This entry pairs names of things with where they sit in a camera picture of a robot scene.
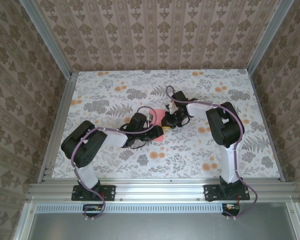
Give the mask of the floral patterned table cover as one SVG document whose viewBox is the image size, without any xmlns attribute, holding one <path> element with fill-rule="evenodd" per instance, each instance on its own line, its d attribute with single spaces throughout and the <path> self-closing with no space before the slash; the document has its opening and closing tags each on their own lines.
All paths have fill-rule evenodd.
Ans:
<svg viewBox="0 0 300 240">
<path fill-rule="evenodd" d="M 164 109 L 167 86 L 188 99 L 230 102 L 245 133 L 237 148 L 243 178 L 279 178 L 280 170 L 248 72 L 245 69 L 85 71 L 76 79 L 63 137 L 83 121 L 116 129 L 136 111 Z M 162 139 L 137 142 L 133 148 L 104 146 L 93 160 L 100 178 L 217 178 L 222 172 L 220 147 L 205 117 L 169 129 Z"/>
</svg>

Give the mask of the long aluminium frame beam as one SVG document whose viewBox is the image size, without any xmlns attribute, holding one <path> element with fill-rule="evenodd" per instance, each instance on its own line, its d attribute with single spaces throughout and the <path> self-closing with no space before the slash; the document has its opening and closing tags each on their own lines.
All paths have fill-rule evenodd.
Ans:
<svg viewBox="0 0 300 240">
<path fill-rule="evenodd" d="M 27 202 L 69 203 L 76 180 L 49 180 L 31 184 Z M 291 182 L 270 178 L 247 179 L 258 195 L 259 203 L 296 202 L 298 195 Z M 103 185 L 116 187 L 115 202 L 123 203 L 202 203 L 204 186 L 217 184 L 215 179 L 107 179 Z"/>
</svg>

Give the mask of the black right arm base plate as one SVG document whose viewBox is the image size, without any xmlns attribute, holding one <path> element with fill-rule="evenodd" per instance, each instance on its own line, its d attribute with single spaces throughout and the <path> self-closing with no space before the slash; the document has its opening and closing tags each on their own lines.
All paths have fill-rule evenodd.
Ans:
<svg viewBox="0 0 300 240">
<path fill-rule="evenodd" d="M 245 185 L 226 186 L 221 184 L 207 184 L 203 186 L 204 197 L 208 202 L 212 201 L 241 201 L 250 200 L 250 193 Z"/>
</svg>

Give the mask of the black connector board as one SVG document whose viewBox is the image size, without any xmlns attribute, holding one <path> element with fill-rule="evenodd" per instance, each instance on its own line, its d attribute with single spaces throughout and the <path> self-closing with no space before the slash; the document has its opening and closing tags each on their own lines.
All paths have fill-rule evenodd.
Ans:
<svg viewBox="0 0 300 240">
<path fill-rule="evenodd" d="M 226 217 L 235 217 L 240 212 L 239 203 L 224 203 L 222 204 L 222 215 Z"/>
<path fill-rule="evenodd" d="M 96 218 L 103 209 L 103 204 L 84 204 L 82 207 L 83 215 L 86 218 Z"/>
</svg>

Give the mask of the grey sheet metal panel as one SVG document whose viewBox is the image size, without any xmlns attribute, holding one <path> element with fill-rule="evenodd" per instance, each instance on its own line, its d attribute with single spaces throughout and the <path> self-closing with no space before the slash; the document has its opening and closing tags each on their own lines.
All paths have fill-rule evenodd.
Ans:
<svg viewBox="0 0 300 240">
<path fill-rule="evenodd" d="M 300 204 L 258 203 L 246 215 L 219 213 L 41 213 L 25 204 L 12 240 L 300 240 Z"/>
</svg>

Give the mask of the aluminium side rail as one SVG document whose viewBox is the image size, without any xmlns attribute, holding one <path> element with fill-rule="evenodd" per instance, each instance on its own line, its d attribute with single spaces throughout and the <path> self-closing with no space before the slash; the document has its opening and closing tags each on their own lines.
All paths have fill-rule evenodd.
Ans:
<svg viewBox="0 0 300 240">
<path fill-rule="evenodd" d="M 50 134 L 49 142 L 46 148 L 46 152 L 38 176 L 38 180 L 37 180 L 38 184 L 44 182 L 46 171 L 48 169 L 53 169 L 55 166 L 69 108 L 75 91 L 78 74 L 79 72 L 73 72 L 70 78 L 65 83 L 64 91 L 60 100 L 60 104 L 52 128 L 52 132 Z"/>
</svg>

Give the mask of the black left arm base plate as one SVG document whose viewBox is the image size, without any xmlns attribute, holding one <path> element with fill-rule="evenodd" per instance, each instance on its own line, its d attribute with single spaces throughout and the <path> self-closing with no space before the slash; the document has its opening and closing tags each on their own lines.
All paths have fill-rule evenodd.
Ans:
<svg viewBox="0 0 300 240">
<path fill-rule="evenodd" d="M 92 188 L 93 191 L 98 192 L 105 201 L 114 201 L 116 195 L 115 185 L 99 185 Z M 72 201 L 101 201 L 95 193 L 88 191 L 82 185 L 75 185 L 72 189 Z"/>
</svg>

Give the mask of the aluminium frame post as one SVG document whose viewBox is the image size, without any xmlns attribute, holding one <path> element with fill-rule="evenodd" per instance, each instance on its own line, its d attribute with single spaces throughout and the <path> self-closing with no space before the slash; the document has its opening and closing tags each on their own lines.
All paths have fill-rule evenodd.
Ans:
<svg viewBox="0 0 300 240">
<path fill-rule="evenodd" d="M 250 61 L 247 64 L 247 72 L 251 76 L 256 70 L 262 57 L 264 56 L 271 41 L 274 39 L 276 32 L 286 17 L 294 0 L 280 0 L 276 10 L 274 11 L 265 31 L 253 52 Z"/>
<path fill-rule="evenodd" d="M 72 70 L 67 63 L 61 47 L 58 46 L 57 41 L 53 36 L 53 32 L 49 29 L 43 15 L 40 13 L 39 8 L 36 6 L 34 0 L 20 0 L 22 6 L 33 22 L 36 30 L 40 34 L 42 40 L 47 46 L 49 52 L 57 63 L 60 71 L 64 75 L 65 79 L 68 81 L 71 79 Z"/>
</svg>

